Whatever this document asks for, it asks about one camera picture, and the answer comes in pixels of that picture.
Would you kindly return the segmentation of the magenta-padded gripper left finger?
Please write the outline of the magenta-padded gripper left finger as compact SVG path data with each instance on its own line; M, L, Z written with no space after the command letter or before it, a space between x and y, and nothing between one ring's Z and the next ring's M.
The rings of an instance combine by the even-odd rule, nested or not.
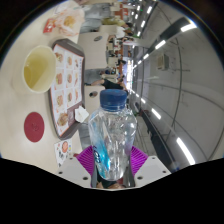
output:
M76 156L69 156L56 175L84 188L95 187L97 174L92 147L87 147Z

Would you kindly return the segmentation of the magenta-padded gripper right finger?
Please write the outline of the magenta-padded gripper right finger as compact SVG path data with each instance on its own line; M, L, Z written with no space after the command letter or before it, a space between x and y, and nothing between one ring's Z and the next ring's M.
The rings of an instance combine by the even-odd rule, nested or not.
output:
M128 186L140 188L171 174L157 156L148 156L135 146L130 154Z

